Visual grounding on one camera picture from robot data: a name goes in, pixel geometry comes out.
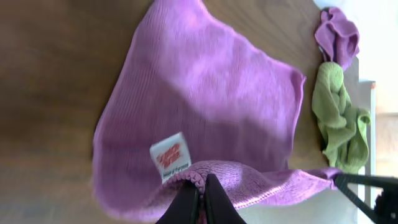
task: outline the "cloth label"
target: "cloth label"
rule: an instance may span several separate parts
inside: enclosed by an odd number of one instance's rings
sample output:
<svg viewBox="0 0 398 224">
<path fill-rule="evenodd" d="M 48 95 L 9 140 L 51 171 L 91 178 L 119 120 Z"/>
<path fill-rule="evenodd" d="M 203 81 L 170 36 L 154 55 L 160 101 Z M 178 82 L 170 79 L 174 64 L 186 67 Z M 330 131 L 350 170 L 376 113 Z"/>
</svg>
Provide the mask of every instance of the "cloth label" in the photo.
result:
<svg viewBox="0 0 398 224">
<path fill-rule="evenodd" d="M 182 133 L 152 145 L 149 152 L 162 177 L 162 183 L 191 166 L 191 157 Z"/>
</svg>

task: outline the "wood grain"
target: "wood grain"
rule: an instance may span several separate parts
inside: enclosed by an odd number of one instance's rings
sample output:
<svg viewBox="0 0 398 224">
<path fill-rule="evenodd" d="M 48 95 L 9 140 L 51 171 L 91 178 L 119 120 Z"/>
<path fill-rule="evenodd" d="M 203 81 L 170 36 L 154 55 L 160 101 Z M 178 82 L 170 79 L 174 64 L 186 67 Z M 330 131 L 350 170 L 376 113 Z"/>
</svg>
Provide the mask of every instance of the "wood grain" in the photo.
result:
<svg viewBox="0 0 398 224">
<path fill-rule="evenodd" d="M 206 0 L 209 11 L 307 76 L 293 168 L 326 166 L 311 112 L 312 0 Z M 150 0 L 0 1 L 0 223 L 121 223 L 91 193 L 91 142 Z"/>
</svg>

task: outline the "small purple cloth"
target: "small purple cloth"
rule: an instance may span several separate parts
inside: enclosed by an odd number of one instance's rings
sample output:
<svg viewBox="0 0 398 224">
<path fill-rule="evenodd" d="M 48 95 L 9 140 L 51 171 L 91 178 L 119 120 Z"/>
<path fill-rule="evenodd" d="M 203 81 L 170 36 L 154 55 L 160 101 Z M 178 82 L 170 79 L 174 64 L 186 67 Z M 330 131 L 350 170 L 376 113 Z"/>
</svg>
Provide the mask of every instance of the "small purple cloth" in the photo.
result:
<svg viewBox="0 0 398 224">
<path fill-rule="evenodd" d="M 323 58 L 326 62 L 338 63 L 345 71 L 359 53 L 358 30 L 336 7 L 323 11 L 321 22 L 315 38 L 323 50 Z"/>
<path fill-rule="evenodd" d="M 93 183 L 112 216 L 154 221 L 216 174 L 236 208 L 291 205 L 339 172 L 288 170 L 305 77 L 217 21 L 201 0 L 156 0 L 134 33 L 94 137 Z M 182 132 L 192 166 L 165 184 L 151 145 Z"/>
</svg>

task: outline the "green microfiber cloth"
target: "green microfiber cloth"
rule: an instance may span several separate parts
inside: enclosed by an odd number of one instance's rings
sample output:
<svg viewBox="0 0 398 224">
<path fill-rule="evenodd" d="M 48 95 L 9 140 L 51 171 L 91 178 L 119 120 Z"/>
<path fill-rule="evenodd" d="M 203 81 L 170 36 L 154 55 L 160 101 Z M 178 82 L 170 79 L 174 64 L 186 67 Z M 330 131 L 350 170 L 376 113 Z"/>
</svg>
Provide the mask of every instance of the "green microfiber cloth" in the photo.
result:
<svg viewBox="0 0 398 224">
<path fill-rule="evenodd" d="M 343 83 L 343 69 L 335 62 L 324 62 L 318 70 L 312 96 L 312 110 L 327 147 L 323 151 L 329 166 L 357 174 L 368 161 L 366 126 L 370 112 L 351 105 Z"/>
</svg>

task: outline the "microfiber cloth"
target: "microfiber cloth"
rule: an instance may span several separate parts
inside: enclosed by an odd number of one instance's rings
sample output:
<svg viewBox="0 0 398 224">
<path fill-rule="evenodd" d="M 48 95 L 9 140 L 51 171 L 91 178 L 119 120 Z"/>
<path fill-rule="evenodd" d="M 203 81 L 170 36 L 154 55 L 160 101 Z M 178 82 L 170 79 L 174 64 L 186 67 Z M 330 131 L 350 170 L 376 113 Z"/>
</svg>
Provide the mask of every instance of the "microfiber cloth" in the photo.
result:
<svg viewBox="0 0 398 224">
<path fill-rule="evenodd" d="M 366 126 L 370 112 L 351 105 L 343 83 L 343 69 L 335 62 L 324 62 L 318 70 L 312 97 L 312 110 L 327 143 L 324 155 L 329 165 L 357 174 L 368 161 Z"/>
<path fill-rule="evenodd" d="M 338 63 L 344 71 L 359 53 L 358 29 L 336 7 L 322 11 L 321 24 L 315 32 L 315 39 L 323 51 L 325 61 Z"/>
<path fill-rule="evenodd" d="M 368 161 L 366 126 L 370 123 L 370 112 L 351 105 L 343 71 L 359 52 L 359 33 L 338 8 L 323 11 L 321 20 L 315 38 L 327 62 L 318 70 L 312 110 L 326 142 L 323 153 L 329 165 L 357 174 Z"/>
<path fill-rule="evenodd" d="M 235 208 L 292 205 L 338 169 L 288 170 L 305 77 L 200 0 L 156 0 L 137 27 L 94 136 L 93 184 L 113 217 L 153 221 L 184 180 L 217 176 Z M 162 184 L 151 145 L 182 132 L 192 165 Z"/>
</svg>

